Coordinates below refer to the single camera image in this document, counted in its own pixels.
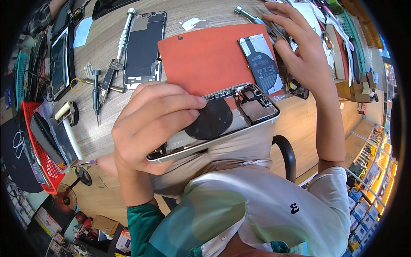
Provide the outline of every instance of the shirt logo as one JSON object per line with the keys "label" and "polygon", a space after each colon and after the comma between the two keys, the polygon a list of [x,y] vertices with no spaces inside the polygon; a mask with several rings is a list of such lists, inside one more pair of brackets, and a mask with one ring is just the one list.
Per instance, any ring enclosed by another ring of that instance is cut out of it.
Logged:
{"label": "shirt logo", "polygon": [[296,203],[293,203],[292,205],[290,205],[290,208],[292,208],[291,214],[296,214],[300,210]]}

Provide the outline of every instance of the orange silicone mat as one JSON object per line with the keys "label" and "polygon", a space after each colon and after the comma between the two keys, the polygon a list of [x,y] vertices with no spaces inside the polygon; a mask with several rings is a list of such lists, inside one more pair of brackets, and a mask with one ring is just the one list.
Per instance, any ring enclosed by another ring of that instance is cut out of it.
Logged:
{"label": "orange silicone mat", "polygon": [[264,25],[206,28],[159,41],[158,49],[168,83],[179,85],[197,96],[246,82],[255,83],[237,40],[257,34],[264,35],[276,61]]}

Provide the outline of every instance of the khaki pants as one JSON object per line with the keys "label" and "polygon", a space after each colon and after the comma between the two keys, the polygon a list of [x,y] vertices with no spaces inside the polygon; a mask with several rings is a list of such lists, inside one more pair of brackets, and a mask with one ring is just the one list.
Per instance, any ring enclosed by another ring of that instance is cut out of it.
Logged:
{"label": "khaki pants", "polygon": [[245,164],[272,166],[270,150],[274,124],[263,124],[224,143],[176,160],[163,175],[150,174],[154,193],[179,200],[190,180],[211,171]]}

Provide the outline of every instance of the black office chair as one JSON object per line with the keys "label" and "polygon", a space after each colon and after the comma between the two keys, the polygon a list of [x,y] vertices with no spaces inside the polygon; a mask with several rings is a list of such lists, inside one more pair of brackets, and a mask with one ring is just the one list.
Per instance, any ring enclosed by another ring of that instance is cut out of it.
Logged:
{"label": "black office chair", "polygon": [[[291,147],[290,142],[284,136],[277,135],[272,138],[271,145],[277,144],[280,148],[281,154],[284,158],[285,163],[285,178],[293,183],[296,182],[297,174],[297,165],[296,165],[296,156],[294,155],[293,148]],[[168,198],[163,196],[164,201],[170,210],[174,209],[177,206],[177,202],[173,198]]]}

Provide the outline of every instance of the red plastic basket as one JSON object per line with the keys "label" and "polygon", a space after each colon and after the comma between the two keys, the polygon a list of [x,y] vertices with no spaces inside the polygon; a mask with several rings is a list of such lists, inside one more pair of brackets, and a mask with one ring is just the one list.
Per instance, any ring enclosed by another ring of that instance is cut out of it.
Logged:
{"label": "red plastic basket", "polygon": [[36,156],[40,159],[42,169],[44,174],[47,176],[50,181],[51,187],[41,184],[43,189],[49,194],[57,194],[57,186],[60,184],[65,174],[61,174],[58,171],[57,166],[50,159],[48,154],[44,151],[40,143],[36,140],[30,130],[31,118],[34,115],[34,110],[39,107],[40,104],[36,102],[26,103],[24,100],[21,101],[20,110],[24,111],[24,118],[26,121],[27,132],[30,137],[31,144],[33,145],[33,150]]}

